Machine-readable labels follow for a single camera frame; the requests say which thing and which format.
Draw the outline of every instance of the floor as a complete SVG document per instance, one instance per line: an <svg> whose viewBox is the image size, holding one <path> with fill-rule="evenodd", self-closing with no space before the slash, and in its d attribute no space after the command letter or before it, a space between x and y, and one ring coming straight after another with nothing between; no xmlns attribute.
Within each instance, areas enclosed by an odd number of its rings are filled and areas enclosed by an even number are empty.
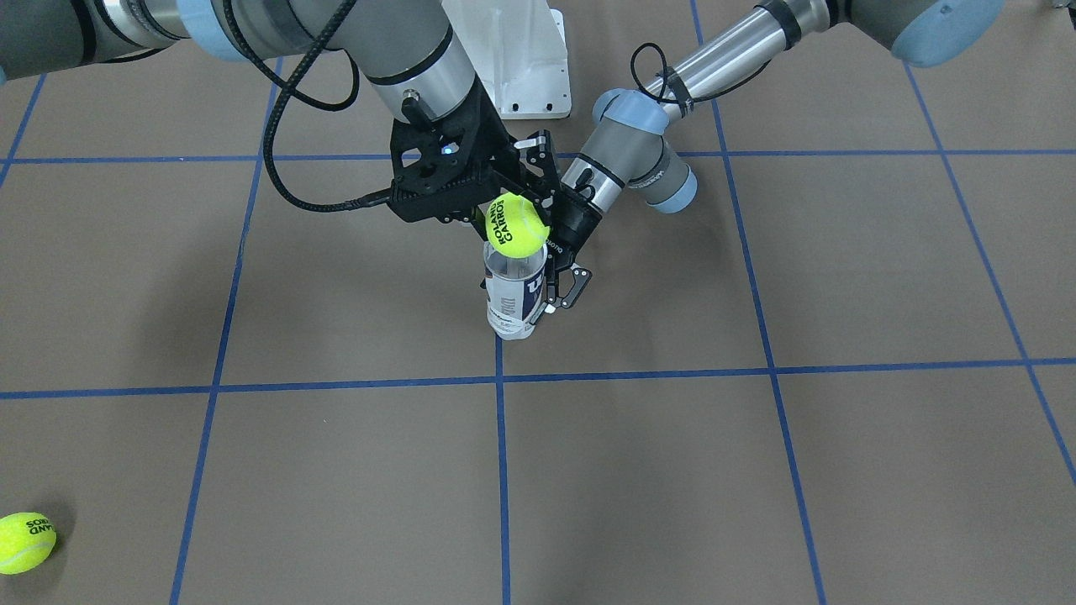
<svg viewBox="0 0 1076 605"><path fill-rule="evenodd" d="M750 2L626 4L554 2L576 111L513 132L578 151L632 50ZM933 70L805 39L671 131L697 200L624 196L522 342L468 228L278 197L250 66L10 82L0 511L61 544L0 603L1076 602L1076 33L1048 4ZM370 94L293 107L284 179L381 188L390 128Z"/></svg>

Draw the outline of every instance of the tennis ball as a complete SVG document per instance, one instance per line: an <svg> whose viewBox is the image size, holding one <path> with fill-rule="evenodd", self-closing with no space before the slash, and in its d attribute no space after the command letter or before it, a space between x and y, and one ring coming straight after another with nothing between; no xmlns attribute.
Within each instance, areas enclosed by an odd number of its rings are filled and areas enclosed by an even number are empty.
<svg viewBox="0 0 1076 605"><path fill-rule="evenodd" d="M53 522L38 512L16 512L0 519L0 574L28 572L56 546Z"/></svg>
<svg viewBox="0 0 1076 605"><path fill-rule="evenodd" d="M505 194L485 212L485 236L493 249L509 258L526 258L541 250L549 227L542 224L530 200Z"/></svg>

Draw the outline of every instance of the light blue joint cap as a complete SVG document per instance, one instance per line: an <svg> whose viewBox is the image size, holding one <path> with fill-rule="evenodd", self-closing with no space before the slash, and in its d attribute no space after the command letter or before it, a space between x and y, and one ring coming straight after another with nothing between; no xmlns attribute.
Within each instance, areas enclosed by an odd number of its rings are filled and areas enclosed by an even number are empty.
<svg viewBox="0 0 1076 605"><path fill-rule="evenodd" d="M621 95L625 93L631 93L627 88L613 88L612 90L606 90L601 93L598 97L596 103L594 103L594 109L591 111L591 117L594 118L594 125L597 126L601 122L601 117L605 116L605 112L609 110L609 105L617 100Z"/></svg>
<svg viewBox="0 0 1076 605"><path fill-rule="evenodd" d="M695 199L695 194L698 193L698 178L695 177L695 171L688 167L688 180L680 185L680 189L672 194L672 197L662 201L660 203L650 203L650 208L661 212L662 214L675 214L680 212L691 200Z"/></svg>
<svg viewBox="0 0 1076 605"><path fill-rule="evenodd" d="M175 5L187 33L203 51L226 61L246 60L224 32L224 26L213 11L213 0L178 0Z"/></svg>
<svg viewBox="0 0 1076 605"><path fill-rule="evenodd" d="M665 110L638 90L628 90L617 97L605 117L659 137L669 127L669 116Z"/></svg>
<svg viewBox="0 0 1076 605"><path fill-rule="evenodd" d="M916 17L893 42L893 56L915 67L942 65L978 40L1005 0L940 0Z"/></svg>

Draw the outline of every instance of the black cable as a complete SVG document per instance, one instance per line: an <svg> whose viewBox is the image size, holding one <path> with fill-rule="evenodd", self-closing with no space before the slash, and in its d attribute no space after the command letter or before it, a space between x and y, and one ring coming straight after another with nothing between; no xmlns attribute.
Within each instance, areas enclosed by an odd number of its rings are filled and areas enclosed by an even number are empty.
<svg viewBox="0 0 1076 605"><path fill-rule="evenodd" d="M284 88L286 85L284 80L281 76L277 75L275 73L273 73L273 71L269 69L261 61L261 58L258 57L257 53L254 52L254 48L251 47L251 44L246 41L246 38L243 36L243 32L239 29L239 22L236 20L236 11L235 8L232 6L232 0L224 0L223 9L224 9L224 19L225 22L227 22L228 25L228 31L231 33L231 37L235 38L236 45L239 47L239 52L244 57L246 57L246 60L251 61L251 64L254 67L258 68L258 71L260 71L263 74L265 74L266 78L271 80L273 84L280 86L281 88ZM353 105L355 103L355 100L358 98L359 72L358 72L358 66L355 65L355 60L351 58L351 55L348 55L348 60L351 62L352 84L351 84L351 94L348 95L346 99L338 103L327 103L325 101L314 99L313 97L309 97L303 93L300 93L299 90L293 92L295 98L314 109L320 109L322 111L343 111Z"/></svg>
<svg viewBox="0 0 1076 605"><path fill-rule="evenodd" d="M140 61L142 59L148 59L150 57L159 54L165 48L151 48L144 53L139 53L137 55L127 55L126 57L116 57L114 59L109 59L107 61L101 61L102 64L130 64L134 61Z"/></svg>
<svg viewBox="0 0 1076 605"><path fill-rule="evenodd" d="M638 73L638 70L635 67L635 62L639 58L639 54L642 53L642 51L646 51L647 48L653 48L654 51L656 51L657 52L657 57L662 61L662 71L656 74L659 78L662 79L662 90L661 90L661 93L659 95L654 95L650 90L647 90L647 87L643 86L642 82L639 80L639 73ZM733 86L730 86L728 88L725 88L724 90L719 90L718 93L714 93L712 95L707 95L705 97L698 97L698 98L691 97L690 99L680 99L680 100L677 100L677 99L666 99L665 98L665 93L668 92L669 64L668 64L668 60L665 57L665 52L662 51L662 47L659 46L657 44L655 44L653 42L647 42L646 44L642 44L638 48L636 48L635 53L632 54L632 61L631 61L631 66L629 67L631 67L631 70L632 70L632 80L635 81L635 85L639 87L639 92L640 93L642 93L643 95L646 95L647 97L649 97L650 99L652 99L652 100L654 100L654 101L656 101L659 103L664 103L664 104L679 104L681 101L682 102L690 101L691 103L704 103L706 101L712 101L713 99L723 97L723 96L727 95L728 93L732 93L733 90L739 88L740 86L742 86L742 85L747 84L748 82L751 82L752 80L754 80L755 78L758 78L758 75L760 73L762 73L762 71L764 69L766 69L766 67L768 67L768 66L769 66L769 61L766 61L766 62L762 64L762 67L760 67L754 73L752 73L751 75L748 75L744 80L739 81L738 83L734 84Z"/></svg>
<svg viewBox="0 0 1076 605"><path fill-rule="evenodd" d="M307 72L310 71L310 67L314 65L314 60L317 56L325 50L328 45L329 40L336 36L340 25L343 24L344 19L348 18L348 14L355 6L358 0L343 0L337 8L332 16L329 17L328 23L325 24L325 28L322 32L317 34L314 39L313 44L307 51L307 54L302 56L299 60L299 65L288 76L287 82L281 86L280 95L277 97L277 102L273 103L272 112L269 114L269 122L266 123L265 131L261 135L261 158L265 161L266 173L269 174L269 180L272 181L273 187L280 193L281 197L286 199L292 206L299 208L301 210L307 210L310 212L340 212L342 210L356 210L359 208L371 208L388 201L388 193L386 191L376 192L360 198L350 199L348 201L341 201L339 203L310 203L303 201L296 197L284 186L283 181L280 179L280 174L277 172L277 164L273 160L273 142L277 140L277 129L280 127L280 118L284 115L284 109L287 108L287 101L292 97L296 96L296 87L299 82L302 81Z"/></svg>

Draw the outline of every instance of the clear plastic container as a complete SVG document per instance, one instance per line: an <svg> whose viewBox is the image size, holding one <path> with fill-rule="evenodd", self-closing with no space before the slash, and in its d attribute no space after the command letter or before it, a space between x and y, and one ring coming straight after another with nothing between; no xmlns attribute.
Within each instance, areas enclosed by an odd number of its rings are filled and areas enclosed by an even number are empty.
<svg viewBox="0 0 1076 605"><path fill-rule="evenodd" d="M530 336L546 310L546 255L544 244L526 258L509 258L485 243L485 314L505 340Z"/></svg>

